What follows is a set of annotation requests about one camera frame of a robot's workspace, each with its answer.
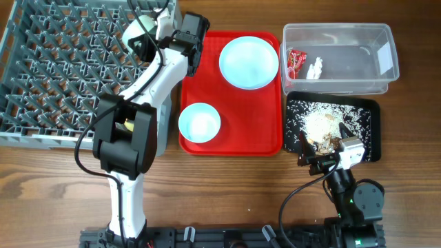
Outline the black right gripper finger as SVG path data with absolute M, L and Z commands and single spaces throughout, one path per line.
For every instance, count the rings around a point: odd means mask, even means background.
M 341 139 L 351 138 L 355 136 L 355 134 L 353 134 L 344 123 L 339 123 L 339 130 Z
M 298 153 L 298 166 L 307 166 L 313 163 L 315 153 L 307 141 L 303 131 L 299 133 L 300 152 Z

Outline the light green bowl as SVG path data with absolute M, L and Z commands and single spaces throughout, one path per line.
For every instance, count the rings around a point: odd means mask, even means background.
M 155 22 L 155 20 L 153 20 L 153 18 L 147 16 L 147 15 L 142 15 L 139 17 L 141 23 L 144 25 L 145 29 L 149 32 L 149 34 L 155 38 L 156 37 L 156 29 L 157 29 L 157 24 Z M 125 45 L 125 47 L 127 48 L 129 53 L 133 53 L 133 49 L 129 46 L 129 40 L 135 37 L 139 37 L 142 34 L 144 34 L 144 30 L 142 29 L 141 25 L 139 24 L 139 22 L 135 19 L 133 20 L 133 22 L 131 22 L 131 24 L 129 24 L 129 26 L 127 27 L 127 29 L 124 31 L 123 36 L 122 36 L 122 42 Z

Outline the food scraps and rice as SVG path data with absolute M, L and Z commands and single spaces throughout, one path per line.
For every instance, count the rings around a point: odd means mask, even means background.
M 364 144 L 364 161 L 371 160 L 371 111 L 350 105 L 288 100 L 284 149 L 300 149 L 301 132 L 317 155 L 327 155 L 339 148 L 342 139 L 339 124 L 344 124 Z

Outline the white tissue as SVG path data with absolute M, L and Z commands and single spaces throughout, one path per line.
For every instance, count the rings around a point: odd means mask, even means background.
M 315 63 L 309 66 L 306 79 L 317 80 L 320 78 L 321 73 L 322 73 L 322 59 L 320 57 L 317 57 Z

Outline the yellow plastic cup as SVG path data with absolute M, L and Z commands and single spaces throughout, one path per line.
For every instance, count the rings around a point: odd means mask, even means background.
M 134 121 L 132 121 L 130 119 L 126 119 L 124 122 L 124 126 L 128 131 L 130 131 L 130 132 L 134 131 Z

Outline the red snack wrapper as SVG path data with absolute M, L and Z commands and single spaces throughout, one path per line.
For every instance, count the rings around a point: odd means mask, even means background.
M 306 52 L 300 50 L 294 50 L 294 49 L 291 49 L 288 52 L 287 69 L 288 69 L 289 78 L 291 79 L 298 78 L 298 73 L 302 68 L 303 64 L 305 63 L 306 58 L 307 58 Z

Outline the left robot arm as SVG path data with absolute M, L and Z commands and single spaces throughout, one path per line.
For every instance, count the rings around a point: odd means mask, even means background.
M 174 86 L 194 76 L 209 21 L 188 12 L 175 29 L 170 17 L 143 15 L 124 31 L 123 44 L 147 62 L 147 69 L 118 95 L 104 94 L 98 105 L 93 155 L 109 180 L 112 218 L 99 243 L 104 247 L 146 247 L 143 176 L 157 149 L 161 110 Z

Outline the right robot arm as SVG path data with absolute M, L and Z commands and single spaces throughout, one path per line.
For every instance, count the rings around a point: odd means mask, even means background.
M 339 124 L 342 139 L 337 151 L 317 155 L 300 132 L 299 166 L 309 166 L 309 174 L 323 174 L 328 197 L 338 215 L 326 218 L 318 227 L 302 230 L 305 246 L 310 247 L 385 247 L 382 220 L 384 187 L 371 179 L 356 180 L 351 167 L 362 161 L 364 143 L 343 124 Z

